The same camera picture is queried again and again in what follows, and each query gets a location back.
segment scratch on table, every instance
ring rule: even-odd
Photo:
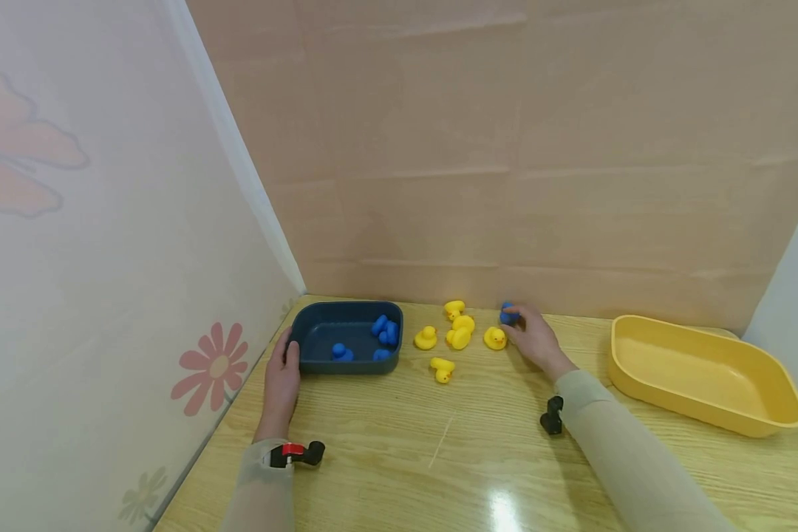
[[[449,421],[447,421],[447,426],[443,428],[443,435],[440,436],[440,441],[437,442],[437,449],[434,450],[434,454],[432,455],[432,461],[429,463],[428,469],[432,469],[432,464],[434,464],[434,459],[437,458],[437,453],[440,451],[440,445],[443,445],[443,441],[447,437],[447,432],[449,432],[449,426],[451,425],[451,421],[455,419],[455,412],[456,410],[453,410],[453,414],[449,416]]]

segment dark blue tray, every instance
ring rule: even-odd
[[[384,346],[370,331],[382,314],[399,326],[397,346]],[[303,374],[380,375],[399,363],[403,315],[389,301],[337,301],[309,304],[293,321],[290,341],[299,343],[299,370]],[[349,362],[334,362],[331,348],[342,343],[355,353]],[[376,349],[389,349],[390,356],[375,362]]]

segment left hand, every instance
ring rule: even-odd
[[[277,437],[287,439],[293,419],[296,400],[299,398],[299,343],[290,342],[286,357],[284,348],[292,330],[287,328],[278,338],[272,357],[266,364],[263,388],[263,414],[254,432],[254,442]]]

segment cardboard wall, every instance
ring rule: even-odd
[[[798,0],[190,0],[311,293],[747,325]]]

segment yellow rubber duck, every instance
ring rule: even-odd
[[[447,332],[447,345],[453,349],[464,349],[470,343],[470,330],[462,327],[459,330],[450,330]]]
[[[464,312],[464,301],[450,301],[449,303],[444,304],[443,309],[446,311],[449,321],[453,321],[455,318],[459,317],[462,312]]]
[[[445,358],[433,357],[429,366],[434,368],[434,379],[437,382],[446,384],[451,379],[451,372],[455,371],[455,362]]]
[[[428,351],[437,343],[437,330],[432,325],[426,325],[414,337],[414,345],[423,351]]]
[[[476,330],[476,321],[470,316],[461,315],[453,320],[453,330],[467,329],[470,332]]]
[[[501,330],[499,327],[488,327],[488,330],[485,331],[485,335],[482,337],[482,339],[485,341],[485,345],[494,351],[503,349],[505,344],[508,343],[508,340],[505,337],[505,331]]]

